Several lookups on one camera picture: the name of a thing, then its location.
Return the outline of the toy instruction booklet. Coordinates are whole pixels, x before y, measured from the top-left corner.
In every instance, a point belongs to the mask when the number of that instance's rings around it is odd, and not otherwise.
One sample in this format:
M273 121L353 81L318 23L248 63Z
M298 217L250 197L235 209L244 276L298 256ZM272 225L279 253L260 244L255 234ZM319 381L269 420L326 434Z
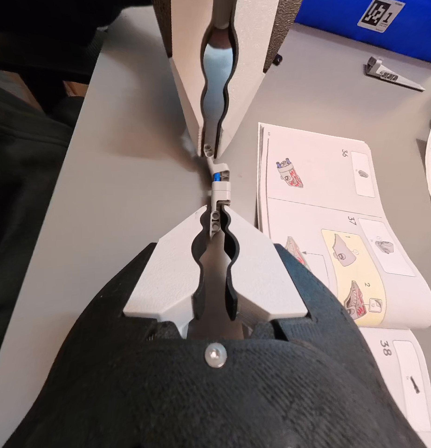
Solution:
M431 290L395 236L364 142L258 125L258 222L356 322L394 401L431 447L431 382L412 329Z

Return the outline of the black white marker tag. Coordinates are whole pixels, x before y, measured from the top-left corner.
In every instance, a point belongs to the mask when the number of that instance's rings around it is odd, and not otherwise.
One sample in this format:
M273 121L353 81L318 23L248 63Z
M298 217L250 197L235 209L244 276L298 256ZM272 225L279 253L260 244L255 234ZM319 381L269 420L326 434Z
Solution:
M357 26L384 33L404 6L404 2L397 0L373 0L359 19Z

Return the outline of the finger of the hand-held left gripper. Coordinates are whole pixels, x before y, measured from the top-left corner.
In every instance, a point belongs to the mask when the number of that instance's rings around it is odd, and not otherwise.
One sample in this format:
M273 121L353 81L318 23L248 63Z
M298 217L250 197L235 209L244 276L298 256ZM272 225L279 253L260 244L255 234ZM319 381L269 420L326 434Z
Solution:
M264 63L279 1L235 1L230 31L234 37L233 69L226 84L226 107L219 122L216 157L232 141L262 83Z
M171 68L187 130L198 156L204 145L206 126L202 111L207 90L203 54L212 18L211 0L171 1Z

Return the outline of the grey toy brick with blue pins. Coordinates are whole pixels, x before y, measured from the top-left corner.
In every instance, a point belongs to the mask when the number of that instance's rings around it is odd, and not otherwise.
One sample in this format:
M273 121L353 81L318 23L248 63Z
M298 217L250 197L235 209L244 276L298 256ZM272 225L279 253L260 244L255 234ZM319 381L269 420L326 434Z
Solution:
M210 144L203 145L203 152L213 182L229 182L230 170L226 163L216 163L214 159L214 150Z

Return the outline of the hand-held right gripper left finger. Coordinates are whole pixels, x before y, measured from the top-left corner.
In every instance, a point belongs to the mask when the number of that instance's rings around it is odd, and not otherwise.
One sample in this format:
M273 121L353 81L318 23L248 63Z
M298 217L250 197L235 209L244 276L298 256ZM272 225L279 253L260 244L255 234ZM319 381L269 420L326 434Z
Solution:
M127 317L173 322L187 338L205 309L201 256L207 250L209 211L202 206L159 239L125 307Z

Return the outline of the grey toy wedge panel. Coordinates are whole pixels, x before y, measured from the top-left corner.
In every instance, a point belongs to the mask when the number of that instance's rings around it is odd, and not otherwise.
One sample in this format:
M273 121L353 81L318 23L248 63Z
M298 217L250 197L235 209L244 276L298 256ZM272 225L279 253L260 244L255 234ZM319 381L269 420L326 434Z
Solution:
M420 84L407 79L406 77L387 68L381 59L370 57L364 64L364 74L384 82L405 87L414 91L424 92L425 88Z

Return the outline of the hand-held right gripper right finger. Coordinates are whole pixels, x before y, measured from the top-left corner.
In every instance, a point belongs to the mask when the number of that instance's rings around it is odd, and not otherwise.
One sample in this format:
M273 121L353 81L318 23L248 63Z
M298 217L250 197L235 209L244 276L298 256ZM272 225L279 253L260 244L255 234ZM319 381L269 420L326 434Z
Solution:
M229 258L225 308L250 339L259 324L305 318L304 304L273 242L229 206L220 209L224 253Z

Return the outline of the person's dark clothing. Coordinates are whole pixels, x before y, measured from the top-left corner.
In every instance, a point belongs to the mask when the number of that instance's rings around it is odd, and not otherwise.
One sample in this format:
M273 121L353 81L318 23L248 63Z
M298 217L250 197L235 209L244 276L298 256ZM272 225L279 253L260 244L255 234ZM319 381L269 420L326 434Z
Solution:
M0 349L83 102L46 114L0 88Z

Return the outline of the blue box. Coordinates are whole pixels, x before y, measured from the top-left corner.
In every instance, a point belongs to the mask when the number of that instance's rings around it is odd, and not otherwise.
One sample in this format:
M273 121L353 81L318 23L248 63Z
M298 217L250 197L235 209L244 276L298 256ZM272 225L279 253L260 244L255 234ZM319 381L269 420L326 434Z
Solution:
M384 33L357 26L372 0L303 0L296 23L431 63L431 0L402 0Z

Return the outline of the grey toy brick part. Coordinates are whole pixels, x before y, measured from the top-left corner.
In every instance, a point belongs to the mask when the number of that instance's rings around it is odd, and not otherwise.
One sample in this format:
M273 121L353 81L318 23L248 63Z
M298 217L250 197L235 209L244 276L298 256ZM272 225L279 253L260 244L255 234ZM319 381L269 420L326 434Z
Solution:
M211 210L209 238L221 228L221 208L231 205L231 183L229 181L213 181L211 190Z

